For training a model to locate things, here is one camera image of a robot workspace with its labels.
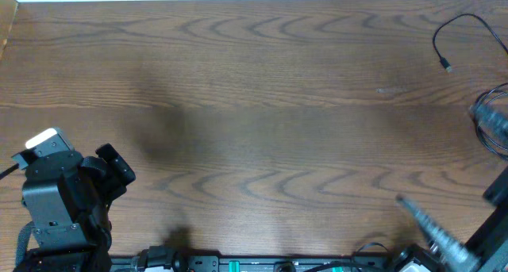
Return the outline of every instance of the cable connector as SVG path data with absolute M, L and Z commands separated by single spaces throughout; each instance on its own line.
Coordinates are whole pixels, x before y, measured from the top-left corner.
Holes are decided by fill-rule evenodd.
M 443 66 L 443 68 L 448 72 L 448 73 L 451 73 L 452 72 L 452 65 L 450 65 L 450 63 L 447 61 L 447 59 L 445 57 L 441 58 L 441 60 L 439 60 L 439 62 L 441 63 L 441 65 Z

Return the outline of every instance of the wooden table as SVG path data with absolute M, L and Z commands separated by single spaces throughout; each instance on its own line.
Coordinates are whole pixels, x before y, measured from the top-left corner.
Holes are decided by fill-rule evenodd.
M 348 254 L 418 241 L 405 193 L 466 240 L 506 165 L 468 106 L 505 82 L 508 0 L 20 5 L 0 62 L 0 165 L 60 126 L 110 142 L 137 173 L 110 211 L 112 254 L 149 245 L 235 255 Z M 0 182 L 0 266 L 13 269 L 20 172 Z

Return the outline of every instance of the wood grain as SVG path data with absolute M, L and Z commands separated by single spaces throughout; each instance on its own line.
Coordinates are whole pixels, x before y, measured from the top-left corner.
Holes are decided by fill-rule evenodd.
M 336 255 L 421 242 L 417 199 L 466 240 L 504 163 L 468 106 L 505 82 L 507 0 L 23 4 L 0 63 L 0 165 L 60 126 L 83 154 L 111 142 L 137 173 L 115 201 L 112 254 L 167 243 L 222 254 Z M 0 184 L 12 270 L 23 177 Z

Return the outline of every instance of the black cable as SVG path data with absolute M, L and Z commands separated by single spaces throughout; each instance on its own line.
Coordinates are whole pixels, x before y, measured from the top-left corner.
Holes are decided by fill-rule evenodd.
M 360 247 L 357 251 L 355 251 L 351 255 L 351 263 L 355 263 L 355 255 L 356 254 L 358 254 L 359 252 L 361 252 L 364 249 L 367 249 L 367 248 L 370 248 L 370 247 L 374 247 L 374 246 L 382 247 L 382 248 L 384 248 L 384 250 L 386 250 L 388 253 L 390 253 L 390 250 L 387 247 L 385 247 L 384 245 L 382 245 L 381 243 L 378 243 L 378 242 L 367 243 L 367 244 L 363 245 L 362 247 Z
M 381 269 L 381 268 L 378 268 L 378 267 L 373 267 L 373 266 L 364 265 L 364 264 L 358 264 L 358 263 L 339 262 L 339 261 L 337 261 L 337 262 L 331 262 L 331 263 L 324 264 L 324 265 L 321 265 L 321 266 L 316 266 L 314 268 L 305 270 L 304 272 L 318 272 L 318 271 L 323 271 L 323 270 L 327 270 L 327 269 L 330 269 L 330 268 L 338 268 L 338 267 L 351 267 L 351 268 L 354 267 L 356 269 L 361 268 L 361 270 L 364 271 L 364 272 L 369 272 L 369 271 L 385 272 L 384 269 Z
M 481 95 L 476 98 L 475 104 L 473 106 L 478 105 L 490 105 L 493 101 L 498 98 L 503 98 L 508 96 L 508 82 L 505 82 L 499 86 L 496 86 L 492 90 L 485 91 L 481 93 Z M 473 120 L 473 124 L 475 125 L 476 136 L 479 139 L 479 142 L 490 152 L 496 154 L 499 158 L 508 161 L 508 145 L 502 144 L 502 142 L 494 139 L 489 135 L 479 123 L 478 117 L 471 115 Z
M 26 251 L 29 247 L 30 236 L 32 230 L 35 228 L 33 221 L 27 223 L 17 235 L 17 247 L 16 247 L 16 266 L 19 266 L 25 259 Z
M 8 174 L 14 172 L 17 168 L 19 168 L 19 164 L 13 165 L 11 168 L 9 168 L 9 169 L 3 171 L 2 173 L 0 173 L 0 180 L 5 178 Z
M 444 69 L 446 69 L 446 71 L 450 72 L 452 71 L 452 65 L 447 61 L 447 59 L 445 57 L 443 57 L 439 50 L 437 50 L 437 46 L 436 46 L 436 37 L 437 37 L 437 34 L 439 33 L 439 31 L 445 27 L 446 25 L 454 22 L 456 19 L 458 18 L 461 18 L 461 17 L 465 17 L 465 16 L 469 16 L 469 17 L 473 17 L 473 18 L 476 18 L 477 20 L 479 20 L 483 26 L 485 26 L 485 28 L 487 28 L 488 31 L 491 32 L 492 36 L 496 39 L 496 41 L 498 41 L 498 43 L 501 45 L 501 47 L 505 50 L 506 54 L 508 55 L 508 48 L 505 46 L 505 44 L 501 41 L 501 39 L 499 38 L 498 34 L 496 34 L 494 32 L 494 30 L 492 30 L 492 28 L 481 18 L 479 17 L 478 15 L 475 15 L 473 13 L 463 13 L 461 15 L 458 15 L 452 19 L 450 19 L 449 21 L 446 21 L 443 25 L 441 25 L 437 30 L 436 32 L 434 33 L 434 36 L 432 37 L 432 45 L 434 46 L 434 51 L 436 51 L 436 54 L 437 56 L 439 57 L 439 62 L 441 63 L 441 65 L 443 66 Z
M 443 25 L 441 25 L 436 32 L 434 33 L 434 36 L 432 38 L 432 44 L 434 46 L 434 50 L 436 51 L 437 56 L 440 59 L 440 63 L 443 66 L 443 68 L 446 69 L 446 71 L 450 72 L 452 70 L 452 66 L 447 61 L 445 57 L 441 55 L 439 50 L 437 50 L 436 46 L 436 37 L 437 34 L 443 27 L 446 25 L 454 22 L 456 19 L 460 17 L 473 17 L 476 18 L 478 21 L 480 21 L 485 28 L 487 28 L 488 31 L 491 32 L 492 36 L 498 41 L 498 43 L 501 45 L 502 49 L 505 51 L 505 53 L 508 55 L 508 48 L 506 45 L 501 41 L 501 38 L 499 38 L 498 34 L 494 32 L 494 30 L 488 25 L 486 21 L 484 21 L 481 17 L 473 14 L 473 13 L 463 13 L 461 15 L 458 15 L 449 21 L 446 21 Z M 475 104 L 473 107 L 478 107 L 479 105 L 489 105 L 493 101 L 504 98 L 508 96 L 508 83 L 503 83 L 499 86 L 496 86 L 492 90 L 485 91 L 481 93 L 475 101 Z M 476 136 L 478 137 L 479 142 L 490 152 L 496 154 L 499 158 L 508 161 L 508 144 L 503 144 L 499 140 L 496 140 L 492 138 L 487 132 L 482 128 L 482 125 L 479 123 L 478 117 L 475 117 L 474 115 L 471 115 L 471 119 L 473 121 L 473 124 L 475 125 L 475 132 Z

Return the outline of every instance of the power cord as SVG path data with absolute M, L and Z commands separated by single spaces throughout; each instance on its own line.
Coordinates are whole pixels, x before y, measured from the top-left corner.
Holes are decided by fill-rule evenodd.
M 443 57 L 439 50 L 437 50 L 436 46 L 436 37 L 437 34 L 440 32 L 440 30 L 445 27 L 446 25 L 454 22 L 456 19 L 461 17 L 473 17 L 480 21 L 485 28 L 487 28 L 488 31 L 491 32 L 492 36 L 498 41 L 499 45 L 501 45 L 502 49 L 505 51 L 505 53 L 508 55 L 508 48 L 505 46 L 505 44 L 501 41 L 501 38 L 494 32 L 494 30 L 488 25 L 486 21 L 484 21 L 481 17 L 473 14 L 473 13 L 463 13 L 461 15 L 458 15 L 449 21 L 446 21 L 443 25 L 441 25 L 436 32 L 434 33 L 434 36 L 432 38 L 432 44 L 434 46 L 434 50 L 436 51 L 437 56 L 439 57 L 439 62 L 443 66 L 444 69 L 446 69 L 447 72 L 452 71 L 452 65 L 447 61 L 445 57 Z M 499 86 L 496 86 L 492 90 L 487 90 L 483 93 L 481 93 L 475 101 L 475 104 L 472 106 L 472 108 L 477 108 L 479 105 L 490 105 L 493 101 L 504 98 L 508 96 L 508 83 L 503 83 Z M 476 117 L 474 114 L 471 115 L 471 119 L 473 121 L 473 124 L 475 125 L 475 131 L 476 136 L 478 137 L 480 143 L 490 152 L 496 154 L 499 158 L 508 161 L 508 144 L 504 144 L 499 139 L 492 138 L 491 135 L 489 135 L 485 129 L 482 128 L 481 123 L 479 122 L 478 117 Z
M 439 50 L 437 50 L 437 46 L 436 46 L 436 37 L 437 37 L 437 34 L 441 31 L 441 29 L 443 27 L 445 27 L 446 25 L 449 25 L 450 23 L 454 22 L 455 20 L 461 18 L 461 17 L 465 17 L 465 16 L 468 16 L 468 17 L 474 17 L 476 18 L 478 21 L 480 21 L 483 26 L 485 26 L 485 28 L 487 28 L 488 31 L 491 32 L 492 36 L 496 39 L 496 41 L 498 41 L 498 43 L 501 45 L 501 47 L 505 50 L 506 54 L 508 55 L 508 48 L 505 46 L 505 44 L 501 41 L 501 39 L 499 38 L 498 34 L 496 34 L 494 32 L 494 30 L 492 30 L 492 28 L 488 25 L 488 23 L 486 23 L 481 17 L 479 17 L 478 15 L 475 15 L 473 13 L 463 13 L 461 15 L 457 15 L 456 17 L 450 19 L 449 21 L 446 21 L 443 25 L 439 26 L 439 28 L 436 30 L 436 32 L 434 33 L 434 36 L 432 37 L 432 45 L 434 46 L 434 51 L 436 51 L 436 54 L 437 56 L 439 57 L 439 62 L 441 63 L 441 65 L 443 66 L 443 68 L 449 73 L 452 71 L 452 65 L 447 61 L 447 59 L 445 57 L 443 57 L 440 53 L 439 53 Z

